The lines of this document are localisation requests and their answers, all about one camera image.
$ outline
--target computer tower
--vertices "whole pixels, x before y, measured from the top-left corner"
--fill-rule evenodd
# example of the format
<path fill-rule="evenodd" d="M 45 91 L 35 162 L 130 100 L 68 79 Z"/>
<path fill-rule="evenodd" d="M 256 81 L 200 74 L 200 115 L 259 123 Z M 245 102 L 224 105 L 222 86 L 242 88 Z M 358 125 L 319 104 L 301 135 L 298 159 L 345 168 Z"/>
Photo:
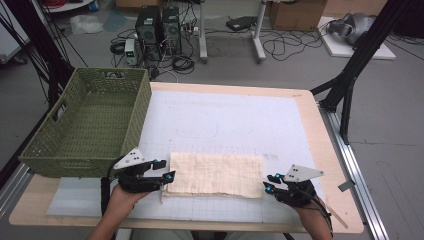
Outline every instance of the computer tower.
<path fill-rule="evenodd" d="M 143 59 L 150 61 L 161 60 L 165 37 L 159 6 L 142 6 L 135 23 L 135 29 Z"/>
<path fill-rule="evenodd" d="M 167 7 L 162 14 L 166 50 L 177 55 L 182 53 L 179 14 L 178 7 Z"/>

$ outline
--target human hand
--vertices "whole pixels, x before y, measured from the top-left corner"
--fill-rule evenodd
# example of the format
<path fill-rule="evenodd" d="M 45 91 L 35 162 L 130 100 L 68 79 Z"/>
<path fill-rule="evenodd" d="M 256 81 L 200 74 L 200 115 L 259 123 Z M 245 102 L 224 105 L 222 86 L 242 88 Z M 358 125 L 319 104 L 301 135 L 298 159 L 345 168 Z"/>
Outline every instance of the human hand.
<path fill-rule="evenodd" d="M 109 204 L 103 218 L 113 217 L 116 221 L 122 222 L 134 208 L 138 200 L 147 196 L 145 193 L 129 193 L 125 192 L 119 184 L 117 184 L 110 196 Z"/>
<path fill-rule="evenodd" d="M 125 192 L 121 186 L 117 184 L 112 190 L 105 214 L 87 239 L 111 239 L 121 222 L 130 214 L 138 200 L 144 198 L 148 194 L 149 192 Z"/>

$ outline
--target green plastic basket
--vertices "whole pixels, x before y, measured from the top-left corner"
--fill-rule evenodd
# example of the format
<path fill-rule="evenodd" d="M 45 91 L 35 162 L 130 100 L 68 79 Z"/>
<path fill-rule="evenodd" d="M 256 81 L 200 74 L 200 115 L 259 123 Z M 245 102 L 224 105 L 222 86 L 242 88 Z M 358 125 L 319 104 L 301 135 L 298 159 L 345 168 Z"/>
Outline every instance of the green plastic basket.
<path fill-rule="evenodd" d="M 138 146 L 151 95 L 144 69 L 77 68 L 19 160 L 46 177 L 104 177 Z"/>

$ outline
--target floor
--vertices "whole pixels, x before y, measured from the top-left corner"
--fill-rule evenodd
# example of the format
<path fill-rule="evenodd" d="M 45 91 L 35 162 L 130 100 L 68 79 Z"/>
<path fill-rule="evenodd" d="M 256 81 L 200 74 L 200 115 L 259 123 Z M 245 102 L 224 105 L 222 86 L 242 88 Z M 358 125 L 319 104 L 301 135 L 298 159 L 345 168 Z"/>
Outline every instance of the floor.
<path fill-rule="evenodd" d="M 102 6 L 96 13 L 86 9 L 70 11 L 59 15 L 58 21 L 66 22 L 70 16 L 79 14 L 98 16 L 101 23 L 109 24 L 108 28 L 97 34 L 70 35 L 69 41 L 89 67 L 111 67 L 110 40 L 119 32 L 133 28 L 135 21 L 122 18 L 109 5 Z M 349 60 L 330 57 L 321 46 L 307 48 L 282 62 L 267 54 L 267 60 L 257 64 L 248 35 L 210 34 L 207 39 L 208 63 L 199 61 L 195 45 L 195 70 L 188 75 L 177 74 L 178 82 L 312 89 L 337 76 Z M 395 44 L 404 50 L 386 42 L 396 55 L 394 61 L 372 60 L 359 76 L 353 94 L 349 140 L 389 238 L 423 239 L 424 190 L 419 186 L 424 181 L 424 128 L 421 126 L 424 122 L 421 105 L 424 102 L 424 47 L 404 42 Z M 72 65 L 83 67 L 77 55 L 67 48 Z M 0 65 L 0 73 L 0 167 L 3 167 L 46 111 L 47 104 L 30 63 Z M 177 79 L 165 73 L 156 81 L 176 82 Z M 325 93 L 319 94 L 316 100 L 324 97 Z M 2 239 L 57 239 L 57 236 L 64 240 L 83 239 L 91 230 L 12 226 L 7 220 L 12 208 L 13 204 L 0 216 Z M 309 238 L 305 234 L 294 236 Z M 360 235 L 336 234 L 335 239 L 372 239 L 372 236 L 365 230 Z"/>

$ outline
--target wire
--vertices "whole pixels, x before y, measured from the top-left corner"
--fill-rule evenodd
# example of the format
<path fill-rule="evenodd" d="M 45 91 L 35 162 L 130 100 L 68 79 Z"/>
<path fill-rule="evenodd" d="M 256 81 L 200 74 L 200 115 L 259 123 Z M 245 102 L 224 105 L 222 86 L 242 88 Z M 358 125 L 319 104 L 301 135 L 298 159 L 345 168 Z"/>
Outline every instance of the wire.
<path fill-rule="evenodd" d="M 31 63 L 33 64 L 35 68 L 35 71 L 37 72 L 38 80 L 40 82 L 44 97 L 46 101 L 49 102 L 49 97 L 43 84 L 43 81 L 46 83 L 50 82 L 47 77 L 47 74 L 48 74 L 47 66 L 45 65 L 42 58 L 38 56 L 37 54 L 35 54 L 35 52 L 33 52 L 31 48 L 27 46 L 22 36 L 20 36 L 19 33 L 15 31 L 15 28 L 8 14 L 8 11 L 6 10 L 5 5 L 3 4 L 2 1 L 0 2 L 0 4 L 7 15 L 7 18 L 6 18 L 3 14 L 0 13 L 0 23 L 10 33 L 10 35 L 16 40 L 16 42 L 23 49 L 23 51 L 27 54 L 27 57 L 29 58 L 29 60 L 31 61 Z"/>
<path fill-rule="evenodd" d="M 322 214 L 322 216 L 324 217 L 325 221 L 327 222 L 328 228 L 330 230 L 331 236 L 333 236 L 333 224 L 331 223 L 331 214 L 327 212 L 327 210 L 325 209 L 325 207 L 320 203 L 319 200 L 317 200 L 315 197 L 309 195 L 308 193 L 302 191 L 302 190 L 297 190 L 299 193 L 303 194 L 304 196 L 308 197 L 312 203 L 317 206 L 317 210 L 319 210 Z"/>
<path fill-rule="evenodd" d="M 176 56 L 172 60 L 172 69 L 179 74 L 190 74 L 194 71 L 194 61 L 187 56 Z"/>
<path fill-rule="evenodd" d="M 176 80 L 176 82 L 178 83 L 179 82 L 179 80 L 178 80 L 178 76 L 175 74 L 175 73 L 173 73 L 173 72 L 171 72 L 171 71 L 169 71 L 169 70 L 165 70 L 165 69 L 163 69 L 162 68 L 162 66 L 161 66 L 161 64 L 162 64 L 162 62 L 163 62 L 163 59 L 165 58 L 165 54 L 163 55 L 163 57 L 162 57 L 162 60 L 159 62 L 159 68 L 160 69 L 162 69 L 162 71 L 164 71 L 165 73 L 169 73 L 169 74 L 172 74 L 174 77 L 175 77 L 175 80 Z"/>
<path fill-rule="evenodd" d="M 271 54 L 271 56 L 277 61 L 285 61 L 295 54 L 302 53 L 307 47 L 319 48 L 323 45 L 323 41 L 320 36 L 315 36 L 310 32 L 289 31 L 288 33 L 290 36 L 283 35 L 283 33 L 274 30 L 263 30 L 263 32 L 277 35 L 276 38 L 264 41 L 262 44 L 264 50 Z M 297 47 L 297 49 L 288 53 L 286 51 L 286 45 Z"/>
<path fill-rule="evenodd" d="M 405 51 L 405 52 L 407 52 L 407 53 L 411 54 L 412 56 L 414 56 L 414 57 L 416 57 L 416 58 L 418 58 L 418 59 L 424 60 L 424 58 L 422 58 L 422 57 L 420 57 L 420 56 L 416 55 L 415 53 L 412 53 L 412 52 L 410 52 L 410 51 L 406 50 L 405 48 L 403 48 L 403 47 L 401 47 L 401 46 L 397 45 L 396 43 L 393 43 L 393 42 L 391 42 L 391 41 L 389 41 L 389 40 L 387 40 L 387 39 L 386 39 L 386 41 L 387 41 L 388 43 L 392 44 L 393 46 L 398 47 L 398 48 L 402 49 L 403 51 Z"/>
<path fill-rule="evenodd" d="M 60 50 L 61 50 L 61 53 L 62 53 L 62 55 L 64 55 L 64 56 L 65 56 L 66 61 L 70 64 L 70 60 L 69 60 L 69 57 L 68 57 L 68 53 L 66 52 L 65 45 L 64 45 L 64 44 L 63 44 L 63 42 L 62 42 L 62 37 L 66 40 L 66 42 L 69 44 L 69 46 L 71 46 L 71 48 L 72 48 L 72 49 L 74 50 L 74 52 L 77 54 L 77 56 L 79 57 L 79 59 L 81 59 L 81 61 L 84 63 L 84 65 L 85 65 L 86 67 L 88 67 L 88 64 L 85 62 L 85 60 L 84 60 L 84 59 L 82 58 L 82 56 L 79 54 L 79 52 L 75 49 L 74 45 L 73 45 L 73 44 L 69 41 L 69 39 L 68 39 L 67 35 L 65 35 L 64 31 L 62 31 L 62 29 L 58 27 L 58 25 L 56 24 L 56 22 L 54 21 L 54 19 L 53 19 L 53 18 L 48 17 L 49 15 L 51 15 L 50 9 L 49 9 L 49 8 L 47 8 L 47 9 L 44 9 L 44 8 L 43 8 L 43 14 L 44 14 L 44 17 L 45 17 L 46 19 L 50 19 L 50 23 L 52 23 L 52 24 L 53 24 L 54 29 L 52 29 L 52 26 L 51 26 L 50 24 L 48 25 L 48 26 L 49 26 L 49 29 L 50 29 L 50 31 L 51 31 L 51 33 L 53 33 L 53 36 L 54 36 L 54 37 L 52 37 L 52 38 L 53 38 L 54 40 L 56 40 L 56 42 L 58 43 L 58 45 L 59 45 L 59 47 L 60 47 Z"/>
<path fill-rule="evenodd" d="M 405 43 L 412 44 L 412 45 L 424 45 L 423 39 L 418 40 L 417 38 L 402 36 L 396 32 L 389 35 L 389 38 L 393 41 L 403 41 Z"/>

